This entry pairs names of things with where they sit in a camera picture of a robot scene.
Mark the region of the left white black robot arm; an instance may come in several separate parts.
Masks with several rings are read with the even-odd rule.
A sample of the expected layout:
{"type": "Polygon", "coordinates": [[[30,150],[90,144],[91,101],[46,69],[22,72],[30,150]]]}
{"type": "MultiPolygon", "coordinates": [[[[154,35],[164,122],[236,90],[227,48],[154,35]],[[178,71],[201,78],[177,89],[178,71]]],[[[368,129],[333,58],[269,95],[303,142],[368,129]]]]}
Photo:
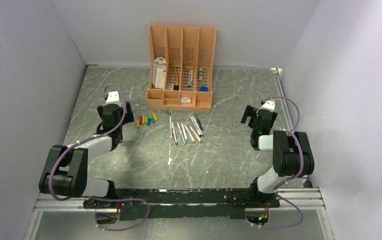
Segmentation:
{"type": "Polygon", "coordinates": [[[130,102],[126,108],[110,103],[97,107],[101,123],[86,143],[53,145],[38,184],[42,194],[55,193],[69,198],[97,197],[105,208],[114,206],[117,193],[114,182],[88,176],[88,162],[108,153],[122,143],[122,127],[134,122],[130,102]]]}

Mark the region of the blue cap pink tip pen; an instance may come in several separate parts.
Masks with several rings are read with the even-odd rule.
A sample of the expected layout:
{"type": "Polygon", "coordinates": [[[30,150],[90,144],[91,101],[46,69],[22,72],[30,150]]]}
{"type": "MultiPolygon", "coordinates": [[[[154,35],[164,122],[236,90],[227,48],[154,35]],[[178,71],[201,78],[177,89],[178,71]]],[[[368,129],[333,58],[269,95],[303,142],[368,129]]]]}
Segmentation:
{"type": "Polygon", "coordinates": [[[194,130],[194,128],[193,128],[191,125],[189,126],[189,128],[190,128],[190,130],[192,131],[192,133],[195,135],[197,141],[198,141],[199,143],[202,143],[202,140],[201,140],[200,136],[199,136],[198,133],[194,130]]]}

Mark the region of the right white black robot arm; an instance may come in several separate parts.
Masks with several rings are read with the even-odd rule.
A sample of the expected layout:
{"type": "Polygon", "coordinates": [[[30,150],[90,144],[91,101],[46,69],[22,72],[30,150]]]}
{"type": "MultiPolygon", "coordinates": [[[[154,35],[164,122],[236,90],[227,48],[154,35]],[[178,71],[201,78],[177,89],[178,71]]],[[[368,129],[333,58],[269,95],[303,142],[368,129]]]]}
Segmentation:
{"type": "Polygon", "coordinates": [[[280,184],[290,179],[311,175],[315,169],[308,135],[305,132],[287,133],[284,130],[272,130],[277,113],[266,102],[260,108],[247,105],[241,123],[252,129],[250,145],[256,151],[272,152],[272,167],[262,176],[255,178],[257,187],[248,194],[254,207],[261,207],[268,199],[267,194],[274,193],[280,184]]]}

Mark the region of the mint cap yellow tip pen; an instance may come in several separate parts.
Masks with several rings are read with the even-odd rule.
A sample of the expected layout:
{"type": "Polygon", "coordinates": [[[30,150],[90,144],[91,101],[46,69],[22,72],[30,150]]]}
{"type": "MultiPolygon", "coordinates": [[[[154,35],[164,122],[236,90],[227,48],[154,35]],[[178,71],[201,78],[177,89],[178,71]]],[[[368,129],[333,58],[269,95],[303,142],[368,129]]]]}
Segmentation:
{"type": "Polygon", "coordinates": [[[187,125],[184,125],[184,127],[185,127],[185,129],[186,129],[186,131],[187,131],[187,133],[188,133],[188,135],[189,135],[189,138],[191,139],[192,143],[195,143],[196,141],[195,141],[195,139],[194,139],[194,137],[193,137],[191,131],[189,130],[188,126],[187,126],[187,125]]]}

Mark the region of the green tip pen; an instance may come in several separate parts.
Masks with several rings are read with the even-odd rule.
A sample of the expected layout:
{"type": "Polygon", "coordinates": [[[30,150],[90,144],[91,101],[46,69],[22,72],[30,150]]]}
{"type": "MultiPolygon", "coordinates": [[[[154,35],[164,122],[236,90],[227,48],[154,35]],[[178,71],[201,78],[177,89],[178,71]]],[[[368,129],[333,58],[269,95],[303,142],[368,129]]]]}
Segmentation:
{"type": "Polygon", "coordinates": [[[195,129],[196,129],[198,135],[199,135],[200,137],[202,137],[203,134],[202,134],[201,130],[199,129],[199,125],[197,124],[196,120],[194,119],[194,116],[191,115],[190,118],[191,118],[191,121],[193,122],[193,124],[194,124],[194,126],[195,126],[195,129]]]}

